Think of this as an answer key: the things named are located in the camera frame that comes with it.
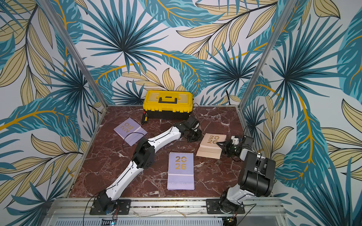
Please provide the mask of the pink calendar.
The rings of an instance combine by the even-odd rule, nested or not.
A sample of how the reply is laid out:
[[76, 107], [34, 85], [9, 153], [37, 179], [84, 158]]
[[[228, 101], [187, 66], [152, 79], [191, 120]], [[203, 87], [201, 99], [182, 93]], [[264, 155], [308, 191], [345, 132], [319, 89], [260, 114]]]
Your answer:
[[222, 149], [217, 145], [217, 142], [224, 142], [227, 135], [206, 133], [202, 139], [196, 156], [220, 159]]

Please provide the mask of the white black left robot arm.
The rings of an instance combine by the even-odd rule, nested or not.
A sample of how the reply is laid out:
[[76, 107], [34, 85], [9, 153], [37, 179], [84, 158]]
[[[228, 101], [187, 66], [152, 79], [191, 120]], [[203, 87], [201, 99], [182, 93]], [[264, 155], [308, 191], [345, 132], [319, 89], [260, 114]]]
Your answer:
[[189, 143], [199, 141], [201, 135], [199, 120], [190, 116], [187, 120], [175, 123], [170, 129], [155, 137], [150, 139], [142, 137], [126, 169], [109, 187], [100, 192], [95, 203], [105, 214], [114, 214], [117, 210], [117, 200], [123, 191], [138, 174], [152, 166], [158, 150], [181, 137], [186, 138]]

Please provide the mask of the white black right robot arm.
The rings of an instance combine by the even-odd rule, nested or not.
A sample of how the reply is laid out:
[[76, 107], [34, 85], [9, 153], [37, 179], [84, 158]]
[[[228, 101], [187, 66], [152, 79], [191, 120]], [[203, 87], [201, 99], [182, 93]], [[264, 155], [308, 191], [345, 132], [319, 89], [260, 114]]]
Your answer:
[[236, 212], [243, 201], [252, 197], [267, 197], [274, 185], [276, 162], [253, 151], [254, 139], [232, 136], [230, 140], [216, 144], [229, 157], [243, 161], [238, 182], [225, 190], [219, 200], [219, 209], [223, 213]]

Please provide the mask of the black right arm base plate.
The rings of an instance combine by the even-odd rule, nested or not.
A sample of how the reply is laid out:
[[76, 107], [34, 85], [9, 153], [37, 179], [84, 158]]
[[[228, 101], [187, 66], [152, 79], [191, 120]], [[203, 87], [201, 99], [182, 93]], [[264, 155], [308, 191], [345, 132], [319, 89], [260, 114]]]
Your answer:
[[206, 199], [206, 210], [208, 214], [244, 214], [245, 209], [228, 200]]

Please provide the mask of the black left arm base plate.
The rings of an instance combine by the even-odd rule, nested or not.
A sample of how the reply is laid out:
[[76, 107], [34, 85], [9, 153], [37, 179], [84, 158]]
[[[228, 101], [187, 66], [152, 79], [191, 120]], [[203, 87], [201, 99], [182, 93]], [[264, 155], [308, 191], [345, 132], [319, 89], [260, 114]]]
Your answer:
[[116, 201], [95, 200], [90, 209], [90, 215], [128, 215], [131, 200], [121, 199]]

